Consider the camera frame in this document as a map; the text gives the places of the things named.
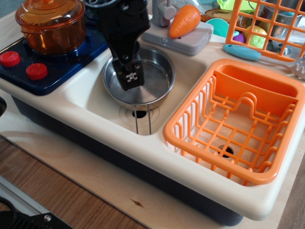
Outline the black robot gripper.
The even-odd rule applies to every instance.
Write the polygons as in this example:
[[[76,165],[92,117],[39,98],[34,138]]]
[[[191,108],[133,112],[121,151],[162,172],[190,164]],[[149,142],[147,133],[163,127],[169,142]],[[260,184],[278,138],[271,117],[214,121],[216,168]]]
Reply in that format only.
[[[128,91],[145,83],[141,61],[132,62],[138,52],[137,39],[150,27],[146,0],[84,0],[96,11],[97,28],[114,58],[112,66],[121,88]]]

